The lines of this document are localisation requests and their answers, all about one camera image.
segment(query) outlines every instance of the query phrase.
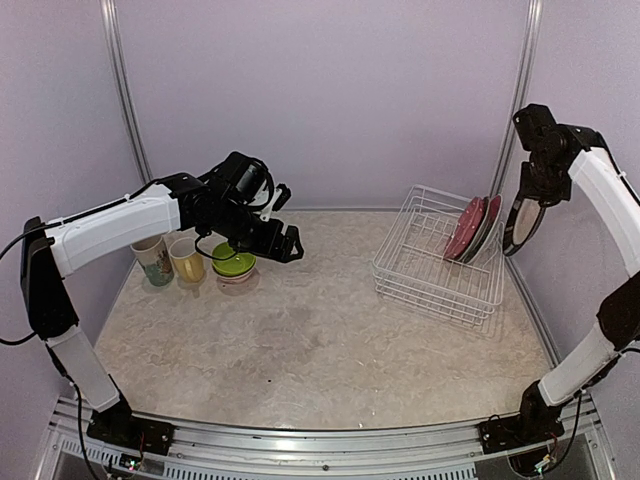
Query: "cup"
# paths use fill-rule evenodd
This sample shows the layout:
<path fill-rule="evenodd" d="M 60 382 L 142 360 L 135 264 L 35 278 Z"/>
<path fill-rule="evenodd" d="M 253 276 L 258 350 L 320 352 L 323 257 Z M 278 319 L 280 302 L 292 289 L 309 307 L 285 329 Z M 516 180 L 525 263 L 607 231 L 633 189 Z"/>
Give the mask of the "cup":
<path fill-rule="evenodd" d="M 180 278 L 187 283 L 198 283 L 204 277 L 204 262 L 196 252 L 193 238 L 181 238 L 169 247 L 169 256 Z"/>
<path fill-rule="evenodd" d="M 131 245 L 131 250 L 151 285 L 163 287 L 173 280 L 173 269 L 162 235 L 140 240 Z"/>

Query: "wire basket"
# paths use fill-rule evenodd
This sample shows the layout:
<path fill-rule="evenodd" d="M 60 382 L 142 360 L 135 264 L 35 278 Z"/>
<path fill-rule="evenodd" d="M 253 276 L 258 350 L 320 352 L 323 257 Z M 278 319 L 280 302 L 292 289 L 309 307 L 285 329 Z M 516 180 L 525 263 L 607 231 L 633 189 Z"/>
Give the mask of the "wire basket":
<path fill-rule="evenodd" d="M 469 264 L 443 258 L 469 199 L 414 185 L 373 260 L 376 291 L 416 310 L 482 325 L 502 303 L 499 223 Z"/>

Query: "wall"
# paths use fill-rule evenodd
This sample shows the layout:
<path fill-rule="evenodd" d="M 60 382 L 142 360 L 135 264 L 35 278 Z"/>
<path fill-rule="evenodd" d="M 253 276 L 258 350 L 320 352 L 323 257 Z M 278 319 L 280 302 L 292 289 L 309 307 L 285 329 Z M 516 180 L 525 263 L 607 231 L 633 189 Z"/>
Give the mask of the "wall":
<path fill-rule="evenodd" d="M 297 207 L 397 207 L 424 183 L 489 189 L 526 1 L 119 2 L 155 175 L 232 150 Z"/>
<path fill-rule="evenodd" d="M 0 2 L 0 245 L 28 218 L 68 215 L 139 186 L 120 115 L 98 2 Z M 29 326 L 19 249 L 0 265 L 0 336 Z M 67 280 L 97 337 L 132 262 L 103 258 Z M 0 478 L 27 478 L 63 382 L 42 343 L 0 347 Z"/>
<path fill-rule="evenodd" d="M 603 133 L 620 167 L 640 187 L 640 3 L 548 1 L 528 101 L 549 105 L 560 123 Z M 505 192 L 517 188 L 518 147 Z M 560 353 L 587 334 L 600 302 L 625 281 L 615 243 L 579 188 L 547 211 L 532 241 L 514 258 Z M 621 478 L 638 478 L 640 355 L 623 359 L 593 389 Z"/>

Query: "marble countertop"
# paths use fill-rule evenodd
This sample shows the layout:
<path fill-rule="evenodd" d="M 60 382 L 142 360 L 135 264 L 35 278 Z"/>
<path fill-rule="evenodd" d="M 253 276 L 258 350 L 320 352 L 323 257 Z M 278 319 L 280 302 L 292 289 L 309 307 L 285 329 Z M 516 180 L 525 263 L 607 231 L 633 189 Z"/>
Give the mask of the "marble countertop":
<path fill-rule="evenodd" d="M 376 294 L 371 260 L 394 213 L 279 217 L 299 226 L 304 259 L 258 259 L 245 284 L 207 262 L 199 285 L 155 288 L 133 268 L 96 350 L 135 410 L 267 428 L 429 425 L 517 410 L 548 371 L 506 272 L 503 304 L 477 331 Z"/>

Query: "green bowl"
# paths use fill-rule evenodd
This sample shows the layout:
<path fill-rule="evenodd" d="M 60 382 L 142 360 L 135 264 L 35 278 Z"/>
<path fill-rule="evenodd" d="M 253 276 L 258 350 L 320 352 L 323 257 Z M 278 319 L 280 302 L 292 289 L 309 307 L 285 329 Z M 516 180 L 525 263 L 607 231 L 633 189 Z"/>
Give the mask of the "green bowl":
<path fill-rule="evenodd" d="M 227 259 L 211 260 L 211 266 L 218 275 L 223 277 L 238 277 L 244 275 L 255 266 L 255 255 L 251 253 L 238 253 L 237 255 L 233 255 L 233 253 L 234 250 L 227 242 L 221 243 L 213 249 L 211 256 Z"/>

